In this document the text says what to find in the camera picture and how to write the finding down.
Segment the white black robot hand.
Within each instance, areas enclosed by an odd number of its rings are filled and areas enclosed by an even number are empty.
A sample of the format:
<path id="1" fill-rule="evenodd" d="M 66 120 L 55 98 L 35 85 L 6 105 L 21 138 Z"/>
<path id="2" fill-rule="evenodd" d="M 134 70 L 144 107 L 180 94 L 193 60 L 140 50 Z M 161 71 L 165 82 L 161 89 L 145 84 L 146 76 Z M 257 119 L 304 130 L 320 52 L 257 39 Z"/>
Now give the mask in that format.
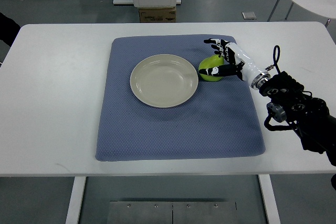
<path id="1" fill-rule="evenodd" d="M 213 67 L 199 66 L 198 73 L 202 77 L 237 76 L 240 80 L 247 81 L 254 89 L 270 79 L 267 70 L 256 66 L 251 57 L 236 43 L 215 38 L 206 39 L 204 43 L 210 44 L 215 49 L 215 55 L 222 57 L 226 63 Z"/>

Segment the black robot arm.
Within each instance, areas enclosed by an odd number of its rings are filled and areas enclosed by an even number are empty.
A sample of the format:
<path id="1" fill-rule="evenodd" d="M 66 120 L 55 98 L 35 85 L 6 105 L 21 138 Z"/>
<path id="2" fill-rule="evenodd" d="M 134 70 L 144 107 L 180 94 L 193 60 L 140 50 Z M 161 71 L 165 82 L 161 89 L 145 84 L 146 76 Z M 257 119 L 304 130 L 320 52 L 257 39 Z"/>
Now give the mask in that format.
<path id="1" fill-rule="evenodd" d="M 264 126 L 269 131 L 294 131 L 304 150 L 325 153 L 335 166 L 335 117 L 323 99 L 314 98 L 297 80 L 280 71 L 278 45 L 274 46 L 272 58 L 269 68 L 275 68 L 277 74 L 257 84 L 259 93 L 270 98 Z"/>

